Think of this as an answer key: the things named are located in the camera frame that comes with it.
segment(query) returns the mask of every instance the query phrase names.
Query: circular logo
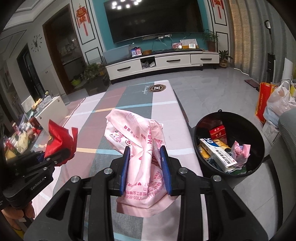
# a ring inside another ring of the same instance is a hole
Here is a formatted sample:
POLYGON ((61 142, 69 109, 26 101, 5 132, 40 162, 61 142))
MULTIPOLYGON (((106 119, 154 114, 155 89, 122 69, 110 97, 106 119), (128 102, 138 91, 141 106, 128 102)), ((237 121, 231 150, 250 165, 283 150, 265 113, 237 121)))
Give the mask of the circular logo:
POLYGON ((165 85, 153 85, 149 87, 150 92, 161 92, 166 89, 165 85))

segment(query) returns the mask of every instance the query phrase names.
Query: orange shopping bag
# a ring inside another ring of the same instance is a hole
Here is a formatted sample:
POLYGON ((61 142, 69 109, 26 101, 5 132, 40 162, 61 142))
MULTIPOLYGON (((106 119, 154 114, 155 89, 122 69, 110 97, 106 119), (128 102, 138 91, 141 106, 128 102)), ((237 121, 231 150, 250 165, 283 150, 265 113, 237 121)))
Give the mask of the orange shopping bag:
POLYGON ((266 107, 266 103, 271 93, 274 91, 274 84, 268 84, 265 82, 260 83, 260 91, 259 91, 259 99, 255 111, 255 115, 257 118, 264 124, 265 118, 263 117, 263 113, 266 107))

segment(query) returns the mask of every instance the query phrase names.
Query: human hand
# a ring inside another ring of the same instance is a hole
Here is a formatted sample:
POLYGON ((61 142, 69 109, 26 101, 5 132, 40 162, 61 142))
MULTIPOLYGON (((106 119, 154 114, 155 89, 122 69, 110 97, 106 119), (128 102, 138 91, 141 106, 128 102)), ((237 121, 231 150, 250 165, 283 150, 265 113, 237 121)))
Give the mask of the human hand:
POLYGON ((9 222, 11 227, 14 229, 21 230, 20 226, 14 221, 15 219, 23 218, 24 215, 28 218, 35 218, 34 208, 32 206, 32 201, 23 209, 17 210, 11 206, 6 207, 2 210, 3 215, 5 216, 6 220, 9 222))

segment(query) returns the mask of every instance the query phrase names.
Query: metal screw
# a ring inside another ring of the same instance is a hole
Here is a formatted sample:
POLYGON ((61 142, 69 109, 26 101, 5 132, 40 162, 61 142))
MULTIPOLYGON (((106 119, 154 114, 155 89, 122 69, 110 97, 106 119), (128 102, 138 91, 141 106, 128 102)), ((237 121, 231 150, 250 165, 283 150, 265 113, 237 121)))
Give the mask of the metal screw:
POLYGON ((76 183, 79 181, 79 176, 71 177, 71 182, 76 183))
POLYGON ((219 175, 215 175, 215 176, 213 176, 213 180, 215 182, 220 182, 222 180, 222 178, 219 175))
POLYGON ((181 174, 185 174, 185 173, 187 173, 188 172, 188 169, 186 168, 186 167, 180 167, 179 168, 179 173, 181 173, 181 174))
POLYGON ((111 174, 113 172, 113 170, 111 169, 111 168, 106 168, 105 170, 104 170, 104 173, 105 174, 111 174))

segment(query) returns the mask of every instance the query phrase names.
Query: blue gripper pad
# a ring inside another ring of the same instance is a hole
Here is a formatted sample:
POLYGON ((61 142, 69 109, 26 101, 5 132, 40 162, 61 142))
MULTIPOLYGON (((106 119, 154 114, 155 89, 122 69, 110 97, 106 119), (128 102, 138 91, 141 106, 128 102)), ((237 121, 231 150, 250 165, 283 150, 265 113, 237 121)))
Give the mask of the blue gripper pad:
POLYGON ((160 148, 160 161, 161 161, 161 169, 163 171, 163 179, 165 182, 165 189, 168 192, 169 195, 172 194, 172 186, 171 186, 171 175, 170 175, 170 170, 168 168, 168 154, 165 149, 165 146, 162 146, 160 148))
POLYGON ((44 156, 45 156, 45 152, 42 152, 41 155, 40 155, 39 157, 37 157, 37 161, 38 161, 39 163, 43 162, 43 160, 44 160, 44 156))
POLYGON ((124 191, 126 190, 126 175, 127 175, 127 172, 128 172, 128 162, 129 162, 130 157, 131 157, 130 153, 131 153, 131 150, 127 146, 125 148, 125 150, 124 150, 124 153, 123 153, 124 164, 123 164, 123 168, 122 168, 122 172, 121 172, 121 176, 120 176, 120 188, 119 188, 119 191, 120 191, 121 195, 123 195, 124 191))

